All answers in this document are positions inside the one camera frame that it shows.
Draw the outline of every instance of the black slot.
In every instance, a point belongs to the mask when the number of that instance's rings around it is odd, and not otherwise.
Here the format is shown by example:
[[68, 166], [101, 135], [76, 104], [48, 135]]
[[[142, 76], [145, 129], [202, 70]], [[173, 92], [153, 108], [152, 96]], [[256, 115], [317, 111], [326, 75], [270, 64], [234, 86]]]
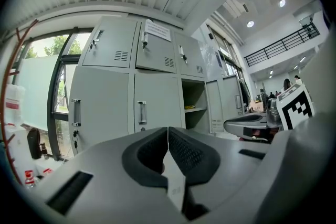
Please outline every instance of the black slot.
[[251, 150], [246, 150], [246, 149], [240, 150], [239, 153], [252, 157], [252, 158], [257, 158], [257, 159], [263, 159], [266, 155], [266, 153], [251, 151]]
[[47, 205], [65, 215], [92, 177], [90, 174], [77, 172], [57, 191], [53, 198], [47, 202]]

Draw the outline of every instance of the paper sign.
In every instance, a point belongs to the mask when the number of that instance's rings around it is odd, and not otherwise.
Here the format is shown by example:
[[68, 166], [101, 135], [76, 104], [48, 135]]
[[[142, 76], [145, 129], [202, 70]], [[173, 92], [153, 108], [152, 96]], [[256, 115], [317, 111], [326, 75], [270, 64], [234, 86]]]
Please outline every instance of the paper sign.
[[165, 40], [172, 41], [170, 38], [170, 30], [161, 25], [153, 23], [151, 20], [146, 20], [145, 32], [161, 37]]

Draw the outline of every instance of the red cable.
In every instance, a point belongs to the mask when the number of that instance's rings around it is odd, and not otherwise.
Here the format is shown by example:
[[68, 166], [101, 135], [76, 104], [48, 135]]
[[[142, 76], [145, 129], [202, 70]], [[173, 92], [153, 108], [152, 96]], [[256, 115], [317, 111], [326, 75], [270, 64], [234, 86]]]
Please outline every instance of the red cable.
[[8, 149], [8, 141], [6, 139], [6, 134], [5, 134], [5, 93], [6, 93], [6, 88], [7, 88], [7, 80], [8, 80], [8, 76], [9, 73], [11, 72], [11, 68], [13, 66], [13, 63], [15, 61], [16, 55], [18, 53], [18, 51], [20, 50], [23, 42], [25, 41], [26, 36], [28, 35], [28, 33], [30, 32], [30, 30], [38, 23], [38, 20], [34, 20], [31, 25], [27, 28], [27, 30], [25, 31], [25, 33], [23, 34], [22, 38], [19, 38], [19, 32], [18, 29], [16, 29], [16, 34], [18, 37], [18, 43], [14, 49], [14, 51], [12, 52], [12, 55], [9, 59], [8, 65], [6, 67], [6, 71], [4, 73], [4, 77], [2, 80], [2, 87], [1, 87], [1, 97], [0, 97], [0, 122], [1, 122], [1, 132], [2, 132], [2, 139], [5, 143], [5, 148], [6, 148], [6, 155], [7, 155], [7, 159], [9, 161], [9, 165], [10, 168], [12, 169], [12, 172], [14, 174], [14, 177], [16, 178], [16, 180], [19, 182], [19, 184], [22, 185], [20, 178], [18, 177], [15, 167], [13, 165], [13, 159], [10, 155], [9, 149]]

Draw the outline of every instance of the door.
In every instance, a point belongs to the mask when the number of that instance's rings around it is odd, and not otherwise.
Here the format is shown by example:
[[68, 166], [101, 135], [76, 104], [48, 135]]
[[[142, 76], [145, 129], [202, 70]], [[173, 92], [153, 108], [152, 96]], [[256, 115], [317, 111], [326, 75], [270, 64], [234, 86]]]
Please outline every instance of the door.
[[160, 74], [136, 74], [134, 88], [135, 131], [182, 127], [177, 78]]
[[244, 114], [243, 98], [237, 75], [223, 78], [219, 91], [224, 121]]
[[176, 73], [174, 46], [171, 41], [151, 34], [144, 34], [138, 44], [136, 67]]
[[78, 153], [103, 141], [128, 135], [128, 74], [76, 67], [69, 100], [69, 130], [78, 130]]
[[132, 20], [104, 17], [83, 65], [129, 68], [136, 24]]
[[209, 110], [211, 118], [211, 132], [218, 133], [224, 131], [223, 112], [221, 104], [221, 95], [217, 80], [206, 83], [206, 89], [209, 98]]
[[206, 70], [198, 41], [180, 33], [175, 33], [175, 41], [179, 54], [186, 56], [186, 60], [178, 59], [181, 74], [205, 78]]

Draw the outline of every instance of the window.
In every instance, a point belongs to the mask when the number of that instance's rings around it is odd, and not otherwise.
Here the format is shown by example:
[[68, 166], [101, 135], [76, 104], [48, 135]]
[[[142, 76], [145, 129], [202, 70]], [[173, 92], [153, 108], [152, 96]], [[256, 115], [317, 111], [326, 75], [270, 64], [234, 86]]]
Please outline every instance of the window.
[[238, 74], [238, 71], [237, 69], [232, 66], [232, 65], [229, 65], [228, 63], [226, 64], [226, 67], [228, 69], [228, 72], [229, 72], [229, 75], [233, 75], [233, 74]]
[[84, 46], [88, 41], [91, 33], [80, 33], [77, 35], [73, 43], [71, 44], [68, 54], [82, 54]]
[[24, 60], [16, 84], [25, 88], [22, 105], [24, 128], [38, 128], [41, 142], [46, 143], [51, 153], [47, 126], [47, 101], [51, 75], [59, 52], [67, 37], [62, 35], [33, 41]]
[[219, 34], [217, 34], [216, 32], [214, 32], [214, 36], [215, 36], [216, 41], [219, 45], [219, 48], [221, 49], [223, 54], [226, 55], [226, 56], [230, 55], [229, 49], [227, 48], [227, 46], [224, 42], [224, 39]]
[[62, 65], [57, 81], [57, 96], [54, 101], [54, 111], [69, 113], [68, 104], [72, 84], [72, 78], [77, 65]]
[[[75, 27], [26, 41], [13, 66], [13, 72], [19, 71], [12, 76], [13, 84], [25, 88], [22, 126], [27, 131], [33, 127], [39, 129], [41, 142], [55, 160], [74, 156], [68, 98], [75, 68], [92, 30]], [[71, 46], [66, 44], [67, 40], [73, 40]]]
[[71, 138], [69, 132], [69, 122], [56, 120], [56, 134], [59, 150], [64, 157], [73, 158]]
[[33, 41], [28, 49], [26, 59], [59, 55], [68, 36], [62, 35]]

